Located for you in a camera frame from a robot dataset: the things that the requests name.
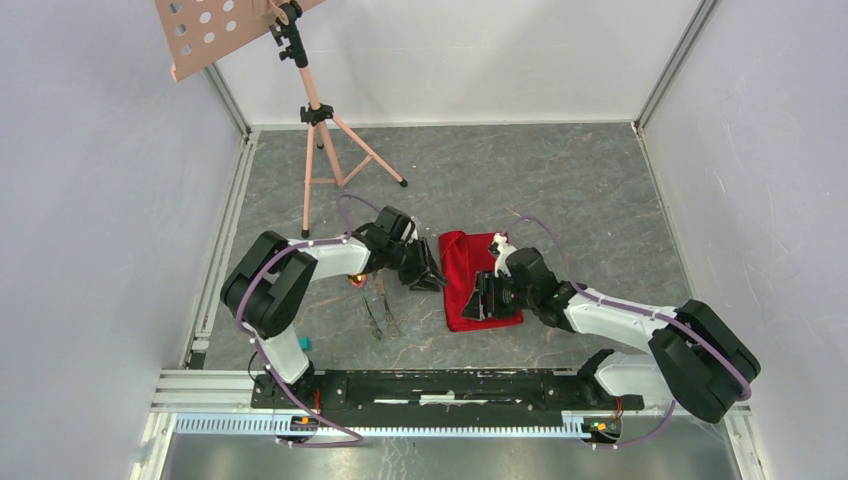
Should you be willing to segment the red cloth napkin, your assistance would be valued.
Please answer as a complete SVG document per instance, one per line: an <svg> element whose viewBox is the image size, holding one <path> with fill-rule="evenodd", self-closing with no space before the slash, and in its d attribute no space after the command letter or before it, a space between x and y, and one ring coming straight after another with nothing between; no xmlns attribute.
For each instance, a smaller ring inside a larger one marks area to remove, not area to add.
<svg viewBox="0 0 848 480"><path fill-rule="evenodd" d="M444 312L447 328L453 333L511 327L524 322L522 313L511 317L480 321L462 315L470 300L478 271L494 269L495 259L488 251L495 233L466 233L454 230L438 238L441 269L447 279L443 289Z"/></svg>

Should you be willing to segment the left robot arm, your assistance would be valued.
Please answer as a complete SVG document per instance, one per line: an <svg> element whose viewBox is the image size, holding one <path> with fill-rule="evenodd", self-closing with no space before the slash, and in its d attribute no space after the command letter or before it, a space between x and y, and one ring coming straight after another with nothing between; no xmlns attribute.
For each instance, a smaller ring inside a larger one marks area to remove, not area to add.
<svg viewBox="0 0 848 480"><path fill-rule="evenodd" d="M337 237L291 241L266 231L229 274L220 301L254 344L288 406L302 407L314 394L307 375L312 363L293 327L310 285L384 269L396 272L412 291L438 292L448 284L412 217L391 206Z"/></svg>

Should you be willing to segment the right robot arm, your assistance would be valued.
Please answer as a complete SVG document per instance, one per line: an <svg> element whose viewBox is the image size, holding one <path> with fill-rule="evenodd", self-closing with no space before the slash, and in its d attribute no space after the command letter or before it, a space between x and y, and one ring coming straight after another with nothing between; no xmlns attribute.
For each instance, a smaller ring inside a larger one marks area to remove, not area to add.
<svg viewBox="0 0 848 480"><path fill-rule="evenodd" d="M534 247L494 242L489 252L494 266L477 272L463 316L482 321L530 311L550 328L628 345L656 367L678 405L709 423L750 398L762 366L708 304L622 300L558 279Z"/></svg>

